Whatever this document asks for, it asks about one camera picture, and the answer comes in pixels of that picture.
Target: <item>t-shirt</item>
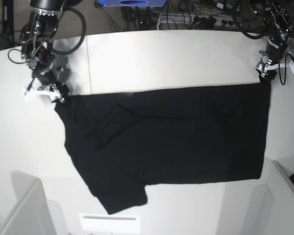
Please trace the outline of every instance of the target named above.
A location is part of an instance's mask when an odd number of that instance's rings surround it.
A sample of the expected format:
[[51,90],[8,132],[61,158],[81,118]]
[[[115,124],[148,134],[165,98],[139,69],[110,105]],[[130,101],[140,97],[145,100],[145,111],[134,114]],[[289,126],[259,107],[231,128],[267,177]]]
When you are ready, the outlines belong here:
[[74,166],[109,214],[147,203],[146,185],[261,176],[271,86],[71,96],[56,112]]

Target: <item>white table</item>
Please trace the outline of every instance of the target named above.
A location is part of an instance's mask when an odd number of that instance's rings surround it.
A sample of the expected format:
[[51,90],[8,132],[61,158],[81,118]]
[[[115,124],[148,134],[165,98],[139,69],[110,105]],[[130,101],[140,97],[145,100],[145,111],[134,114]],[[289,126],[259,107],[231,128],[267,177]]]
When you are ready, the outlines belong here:
[[[78,39],[62,40],[72,47]],[[255,65],[266,40],[220,31],[144,31],[92,35],[69,58],[75,94],[144,91],[258,82]],[[23,102],[30,78],[0,51],[0,215],[15,203],[10,174],[42,179],[46,197],[60,203],[68,230],[83,234],[78,213],[105,213],[83,183],[64,148],[65,130],[42,99]],[[267,182],[272,159],[294,156],[294,75],[272,83],[266,159],[260,180],[146,188],[149,202],[121,214],[138,214],[144,235],[238,235],[255,187]]]

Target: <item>t-shirt sleeve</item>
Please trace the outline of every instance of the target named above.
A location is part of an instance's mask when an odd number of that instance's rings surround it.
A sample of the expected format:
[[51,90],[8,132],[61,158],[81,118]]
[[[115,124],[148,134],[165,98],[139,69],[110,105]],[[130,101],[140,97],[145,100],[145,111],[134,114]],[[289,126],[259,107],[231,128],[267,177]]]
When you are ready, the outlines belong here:
[[147,204],[147,195],[142,185],[92,184],[89,188],[108,214]]

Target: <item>black t-shirt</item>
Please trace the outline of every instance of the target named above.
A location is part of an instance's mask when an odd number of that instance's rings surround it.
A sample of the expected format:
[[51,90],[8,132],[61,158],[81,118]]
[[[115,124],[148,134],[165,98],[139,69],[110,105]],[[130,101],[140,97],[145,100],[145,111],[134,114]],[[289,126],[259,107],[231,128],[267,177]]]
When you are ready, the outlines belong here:
[[271,86],[71,96],[56,112],[72,161],[109,214],[147,203],[144,187],[261,176]]

